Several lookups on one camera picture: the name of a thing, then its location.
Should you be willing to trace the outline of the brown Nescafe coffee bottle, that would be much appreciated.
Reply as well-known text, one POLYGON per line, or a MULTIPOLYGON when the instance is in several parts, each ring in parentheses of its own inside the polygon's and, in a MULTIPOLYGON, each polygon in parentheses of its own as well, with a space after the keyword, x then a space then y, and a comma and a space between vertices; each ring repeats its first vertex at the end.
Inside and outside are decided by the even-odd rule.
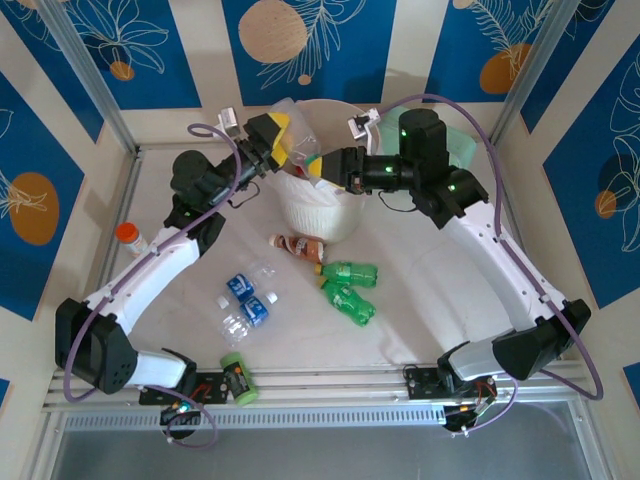
POLYGON ((272 247, 285 250, 304 261, 311 263, 322 263, 324 261, 325 246, 320 240, 273 234, 269 237, 269 244, 272 247))

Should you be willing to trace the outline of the white plastic bin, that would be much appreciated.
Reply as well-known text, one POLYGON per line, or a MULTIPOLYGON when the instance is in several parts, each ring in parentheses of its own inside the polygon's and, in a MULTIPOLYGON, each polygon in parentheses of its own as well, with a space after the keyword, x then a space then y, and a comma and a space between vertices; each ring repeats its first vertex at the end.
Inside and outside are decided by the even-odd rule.
MULTIPOLYGON (((364 141, 353 139, 347 120, 364 113, 360 108, 337 100, 313 99, 298 102, 320 142, 321 156, 340 148, 358 147, 364 141)), ((311 179, 287 159, 286 171, 297 177, 311 179)), ((344 206, 320 206, 287 201, 278 194, 287 225, 307 237, 337 243, 346 239, 359 225, 366 201, 344 206)))

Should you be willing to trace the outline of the mint green zip pouch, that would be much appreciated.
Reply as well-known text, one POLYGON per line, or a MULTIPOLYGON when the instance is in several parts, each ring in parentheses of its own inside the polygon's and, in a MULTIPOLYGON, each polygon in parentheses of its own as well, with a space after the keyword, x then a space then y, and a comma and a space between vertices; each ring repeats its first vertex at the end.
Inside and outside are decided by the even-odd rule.
MULTIPOLYGON (((399 153, 398 120, 405 107, 396 107, 381 117, 377 128, 380 134, 378 151, 384 155, 399 153)), ((449 152, 449 163, 462 169, 469 169, 474 158, 477 144, 474 139, 453 127, 446 127, 446 146, 449 152)))

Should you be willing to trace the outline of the green bottle yellow cap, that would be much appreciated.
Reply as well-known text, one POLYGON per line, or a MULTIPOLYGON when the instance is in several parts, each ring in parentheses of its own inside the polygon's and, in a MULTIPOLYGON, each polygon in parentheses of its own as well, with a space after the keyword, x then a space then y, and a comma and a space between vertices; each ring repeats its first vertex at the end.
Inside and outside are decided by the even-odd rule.
POLYGON ((378 280, 376 265, 348 261, 337 261, 326 265, 317 263, 314 266, 314 273, 339 285, 364 288, 375 287, 378 280))
POLYGON ((340 285, 322 277, 319 287, 329 304, 357 326, 366 326, 376 314, 376 307, 350 286, 340 285))

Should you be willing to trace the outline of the orange cap pill bottle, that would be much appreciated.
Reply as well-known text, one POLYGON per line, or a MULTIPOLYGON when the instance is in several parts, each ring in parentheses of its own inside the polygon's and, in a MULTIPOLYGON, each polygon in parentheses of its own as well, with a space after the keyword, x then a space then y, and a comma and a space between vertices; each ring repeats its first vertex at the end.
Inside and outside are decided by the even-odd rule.
POLYGON ((120 244, 134 257, 144 253, 148 247, 148 243, 138 227, 131 222, 119 224, 115 229, 115 236, 120 244))

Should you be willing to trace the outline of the capless clear bottle blue label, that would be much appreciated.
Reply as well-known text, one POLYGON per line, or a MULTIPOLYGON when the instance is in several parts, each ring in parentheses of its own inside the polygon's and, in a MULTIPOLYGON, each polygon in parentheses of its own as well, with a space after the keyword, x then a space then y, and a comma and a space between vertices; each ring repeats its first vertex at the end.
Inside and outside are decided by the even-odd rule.
POLYGON ((238 298, 266 290, 275 277, 275 269, 266 261, 254 261, 231 277, 226 286, 238 298))

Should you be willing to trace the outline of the clear bottle blue label white cap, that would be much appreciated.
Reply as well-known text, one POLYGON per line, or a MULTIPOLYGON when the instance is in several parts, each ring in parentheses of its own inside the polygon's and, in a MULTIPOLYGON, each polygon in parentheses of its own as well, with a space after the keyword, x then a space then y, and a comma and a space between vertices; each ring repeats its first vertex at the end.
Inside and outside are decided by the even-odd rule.
POLYGON ((252 295, 241 303, 227 300, 229 305, 224 309, 218 304, 223 315, 221 333, 230 345, 237 345, 249 335, 251 330, 260 327, 269 318, 272 306, 279 297, 275 292, 270 291, 261 295, 252 295))

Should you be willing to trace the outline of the green cylindrical can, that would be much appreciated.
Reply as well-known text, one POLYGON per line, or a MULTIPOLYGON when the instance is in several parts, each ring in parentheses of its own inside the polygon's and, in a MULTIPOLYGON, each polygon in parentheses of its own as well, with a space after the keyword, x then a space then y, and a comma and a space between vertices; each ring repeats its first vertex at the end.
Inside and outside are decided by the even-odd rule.
POLYGON ((239 352, 225 355, 221 358, 220 364, 225 384, 237 405, 245 406, 258 398, 258 390, 251 373, 239 352))

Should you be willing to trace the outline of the black controller board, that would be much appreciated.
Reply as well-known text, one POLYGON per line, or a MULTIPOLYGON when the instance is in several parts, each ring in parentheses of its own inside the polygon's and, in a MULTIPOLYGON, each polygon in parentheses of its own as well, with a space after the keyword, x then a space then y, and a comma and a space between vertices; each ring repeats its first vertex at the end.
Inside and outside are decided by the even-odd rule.
POLYGON ((489 404, 478 406, 445 406, 444 428, 452 433, 467 431, 478 426, 479 418, 490 408, 489 404))
POLYGON ((191 405, 181 402, 160 412, 160 426, 171 429, 183 426, 197 426, 201 423, 201 412, 191 405))

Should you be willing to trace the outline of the aluminium corner post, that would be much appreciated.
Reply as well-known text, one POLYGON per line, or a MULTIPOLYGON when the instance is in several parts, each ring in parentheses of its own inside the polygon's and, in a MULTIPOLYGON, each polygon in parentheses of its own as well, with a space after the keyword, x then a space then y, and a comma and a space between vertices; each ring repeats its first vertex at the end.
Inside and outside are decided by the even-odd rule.
POLYGON ((519 116, 520 110, 531 94, 550 56, 555 51, 579 2, 580 0, 554 0, 552 2, 549 16, 541 25, 491 132, 490 140, 495 147, 498 147, 501 141, 506 138, 511 125, 519 116))
POLYGON ((120 108, 63 6, 57 0, 34 2, 40 17, 115 138, 128 153, 136 156, 138 145, 120 108))

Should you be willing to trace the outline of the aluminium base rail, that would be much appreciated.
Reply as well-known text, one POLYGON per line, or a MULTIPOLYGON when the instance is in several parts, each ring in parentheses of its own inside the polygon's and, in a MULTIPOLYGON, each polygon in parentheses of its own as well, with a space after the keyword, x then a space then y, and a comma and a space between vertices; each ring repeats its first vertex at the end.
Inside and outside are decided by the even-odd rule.
MULTIPOLYGON (((585 369, 578 361, 552 362, 547 370, 580 387, 588 386, 585 369)), ((251 376, 259 394, 253 404, 256 408, 379 406, 409 402, 408 387, 400 365, 328 370, 256 369, 251 376)), ((577 395, 566 385, 542 373, 518 382, 519 401, 571 400, 577 395)), ((513 381, 502 373, 494 375, 494 383, 498 390, 498 401, 507 401, 513 392, 513 381)), ((125 387, 112 395, 97 392, 84 401, 72 404, 63 395, 62 373, 55 372, 44 398, 43 410, 88 411, 139 407, 140 393, 135 387, 125 387)))

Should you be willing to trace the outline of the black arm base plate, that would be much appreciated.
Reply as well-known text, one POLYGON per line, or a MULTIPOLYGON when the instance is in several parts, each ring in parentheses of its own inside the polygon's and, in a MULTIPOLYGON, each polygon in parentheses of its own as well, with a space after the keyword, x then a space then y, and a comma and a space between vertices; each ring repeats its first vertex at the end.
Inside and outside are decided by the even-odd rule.
POLYGON ((402 375, 410 400, 482 400, 495 398, 497 390, 488 376, 471 381, 456 380, 436 367, 408 364, 402 375))
MULTIPOLYGON (((194 400, 196 403, 225 404, 228 390, 221 372, 196 372, 187 375, 174 391, 194 400)), ((144 406, 169 406, 182 399, 173 393, 146 387, 139 395, 139 404, 144 406)))

